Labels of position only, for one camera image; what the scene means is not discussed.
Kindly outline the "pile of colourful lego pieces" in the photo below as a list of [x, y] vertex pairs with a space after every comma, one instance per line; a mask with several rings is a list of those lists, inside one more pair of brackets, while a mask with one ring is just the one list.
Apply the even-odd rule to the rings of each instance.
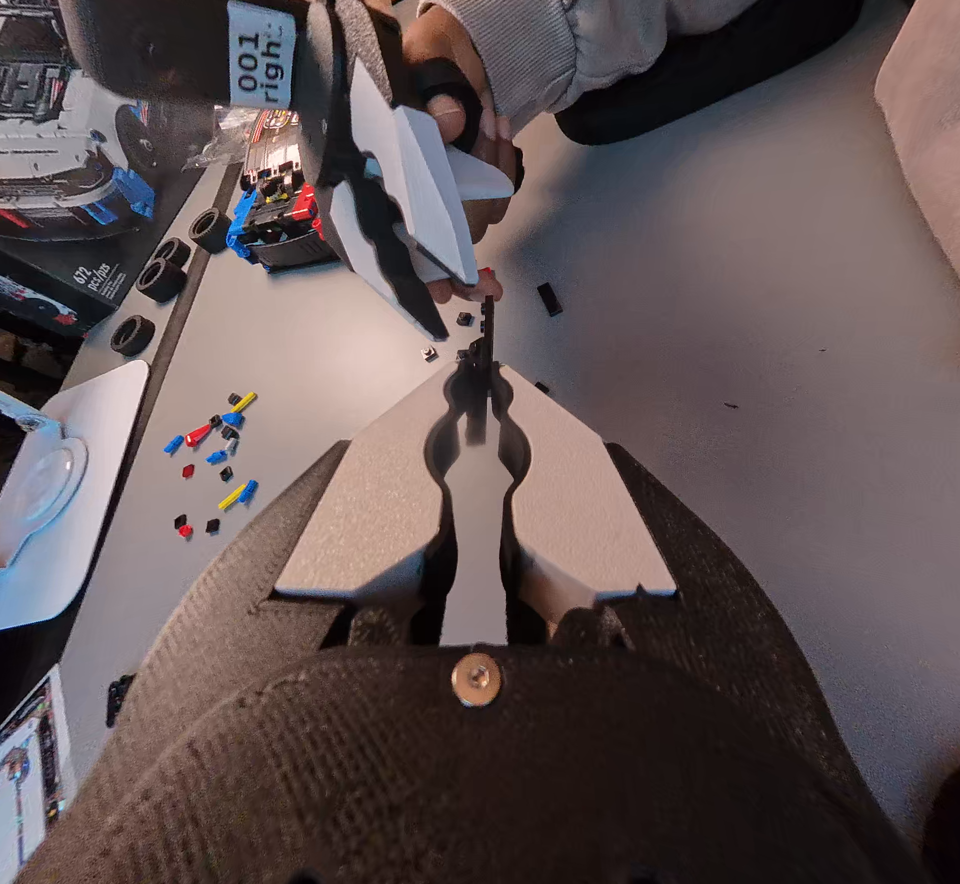
[[217, 497], [216, 510], [201, 521], [202, 532], [209, 537], [220, 533], [226, 513], [234, 508], [247, 508], [258, 494], [258, 481], [243, 478], [234, 468], [247, 411], [257, 401], [258, 394], [254, 391], [245, 395], [231, 393], [223, 411], [187, 433], [174, 435], [162, 447], [161, 453], [169, 464], [174, 466], [177, 460], [181, 461], [178, 476], [182, 481], [210, 472], [221, 486], [223, 493]]

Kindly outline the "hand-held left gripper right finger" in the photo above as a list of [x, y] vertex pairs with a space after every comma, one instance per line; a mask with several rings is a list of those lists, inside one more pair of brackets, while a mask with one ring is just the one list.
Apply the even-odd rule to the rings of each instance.
[[602, 440], [515, 369], [498, 364], [491, 405], [503, 499], [500, 573], [509, 643], [541, 643], [571, 611], [672, 597], [676, 581]]

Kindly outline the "black lego connector assembly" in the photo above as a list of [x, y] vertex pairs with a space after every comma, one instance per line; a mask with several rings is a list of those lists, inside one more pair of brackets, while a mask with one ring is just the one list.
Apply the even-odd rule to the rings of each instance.
[[106, 692], [104, 712], [104, 725], [108, 730], [114, 728], [127, 694], [136, 677], [136, 673], [128, 673], [109, 683]]

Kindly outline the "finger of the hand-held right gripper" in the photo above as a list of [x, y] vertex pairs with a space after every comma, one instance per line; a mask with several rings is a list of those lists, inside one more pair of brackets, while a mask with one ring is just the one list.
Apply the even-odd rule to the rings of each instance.
[[379, 182], [343, 180], [332, 192], [329, 216], [354, 273], [414, 323], [444, 341], [450, 334], [408, 245], [395, 230], [399, 209]]
[[408, 235], [448, 277], [474, 287], [474, 242], [435, 119], [391, 106], [362, 60], [353, 65], [349, 111], [353, 143], [377, 161]]

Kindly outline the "partly built lego car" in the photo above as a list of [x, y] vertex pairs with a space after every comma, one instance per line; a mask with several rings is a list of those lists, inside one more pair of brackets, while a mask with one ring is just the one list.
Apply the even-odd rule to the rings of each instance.
[[226, 244], [270, 274], [338, 263], [327, 242], [313, 185], [302, 166], [298, 115], [258, 110], [249, 130]]

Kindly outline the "white book stand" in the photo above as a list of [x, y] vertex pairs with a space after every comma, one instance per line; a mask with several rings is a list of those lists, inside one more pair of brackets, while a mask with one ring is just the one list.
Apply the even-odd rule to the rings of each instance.
[[1, 494], [1, 628], [44, 622], [89, 571], [149, 377], [142, 360], [59, 392], [42, 409], [5, 392], [25, 432]]

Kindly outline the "holographic sticker sheet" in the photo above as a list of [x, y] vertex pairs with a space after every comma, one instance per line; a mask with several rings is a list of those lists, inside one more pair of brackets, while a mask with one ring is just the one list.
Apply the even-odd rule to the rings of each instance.
[[66, 811], [77, 782], [56, 664], [1, 728], [1, 881], [13, 882]]

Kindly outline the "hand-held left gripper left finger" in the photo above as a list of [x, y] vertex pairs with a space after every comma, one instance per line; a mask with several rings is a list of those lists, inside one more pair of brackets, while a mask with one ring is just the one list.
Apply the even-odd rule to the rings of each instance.
[[274, 590], [410, 621], [438, 643], [457, 569], [446, 477], [460, 454], [446, 364], [349, 443]]

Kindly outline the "black lego set box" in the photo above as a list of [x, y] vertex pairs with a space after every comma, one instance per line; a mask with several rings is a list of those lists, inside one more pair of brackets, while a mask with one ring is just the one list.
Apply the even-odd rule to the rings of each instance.
[[57, 0], [2, 0], [2, 311], [62, 335], [112, 315], [192, 192], [212, 107], [87, 75]]

